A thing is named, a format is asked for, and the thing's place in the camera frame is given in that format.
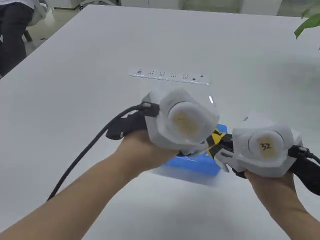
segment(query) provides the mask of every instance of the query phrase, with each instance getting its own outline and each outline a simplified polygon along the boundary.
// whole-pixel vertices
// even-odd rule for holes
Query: black pants
[[[27,57],[22,39],[34,10],[20,2],[0,5],[0,75],[4,76]]]

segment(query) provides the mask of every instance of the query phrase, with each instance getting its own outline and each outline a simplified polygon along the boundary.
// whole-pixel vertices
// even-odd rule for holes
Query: white cabinet
[[[80,5],[83,0],[46,0],[50,7],[61,9],[74,9]]]
[[[185,0],[121,0],[122,6],[157,9],[182,9]]]
[[[277,15],[282,0],[242,0],[241,14]]]
[[[121,5],[126,7],[149,7],[149,0],[121,0]]]

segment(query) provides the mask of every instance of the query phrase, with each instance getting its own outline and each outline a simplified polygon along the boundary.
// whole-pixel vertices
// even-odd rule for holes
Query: cable connector
[[[156,103],[143,101],[141,103],[141,106],[142,106],[141,113],[147,117],[155,118],[156,116],[158,116],[160,112],[160,106],[159,104],[156,104]]]
[[[292,158],[310,158],[310,150],[304,146],[293,145],[288,150],[289,157]]]
[[[292,147],[289,148],[288,155],[289,157],[292,157],[295,159],[297,158],[313,159],[318,164],[320,164],[320,159],[316,155],[311,153],[309,148],[306,148],[304,146],[293,145]]]

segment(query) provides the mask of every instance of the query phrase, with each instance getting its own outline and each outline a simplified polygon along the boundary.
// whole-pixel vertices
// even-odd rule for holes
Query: hand
[[[245,176],[250,181],[255,194],[273,218],[288,209],[304,210],[297,196],[292,173],[287,172],[281,178],[270,178],[261,177],[247,171]]]
[[[178,151],[154,145],[149,139],[148,132],[142,130],[126,136],[115,154],[128,160],[132,168],[142,173],[170,161],[178,154]]]

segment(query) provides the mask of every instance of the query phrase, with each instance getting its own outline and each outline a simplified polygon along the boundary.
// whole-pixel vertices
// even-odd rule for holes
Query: white device housing
[[[302,146],[297,131],[256,112],[251,112],[233,129],[232,141],[233,152],[222,149],[214,157],[223,170],[229,172],[229,165],[237,172],[249,170],[270,178],[282,177],[296,160],[288,156],[288,149]]]
[[[185,155],[207,149],[205,140],[215,131],[220,117],[214,104],[209,111],[183,88],[151,91],[142,101],[160,107],[157,117],[145,117],[152,143]]]

